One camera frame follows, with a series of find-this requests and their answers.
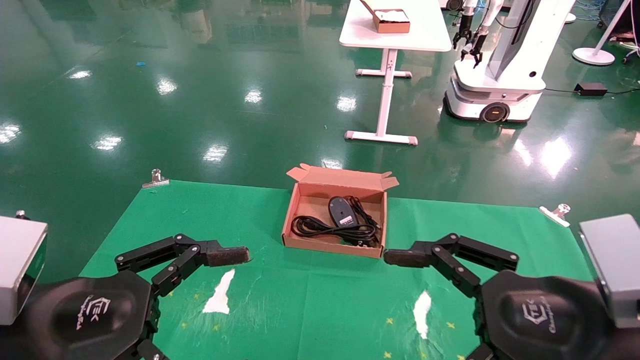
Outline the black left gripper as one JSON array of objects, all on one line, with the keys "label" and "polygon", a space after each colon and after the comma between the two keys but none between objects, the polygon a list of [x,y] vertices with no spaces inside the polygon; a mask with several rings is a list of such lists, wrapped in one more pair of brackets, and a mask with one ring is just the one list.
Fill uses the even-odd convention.
[{"label": "black left gripper", "polygon": [[[159,301],[200,267],[246,264],[245,246],[177,234],[115,257],[119,273],[38,284],[11,325],[1,327],[3,360],[164,360],[153,344]],[[151,278],[137,272],[167,264]]]}]

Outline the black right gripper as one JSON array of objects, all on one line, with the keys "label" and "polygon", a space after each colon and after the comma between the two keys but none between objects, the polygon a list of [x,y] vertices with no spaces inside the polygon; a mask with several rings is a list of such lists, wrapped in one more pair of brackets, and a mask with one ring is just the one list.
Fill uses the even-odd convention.
[{"label": "black right gripper", "polygon": [[493,271],[515,271],[519,256],[470,237],[448,234],[387,249],[384,262],[434,268],[464,296],[475,297],[473,318],[480,344],[468,360],[637,360],[636,327],[621,328],[593,282],[562,276],[499,272],[481,285],[459,260]]}]

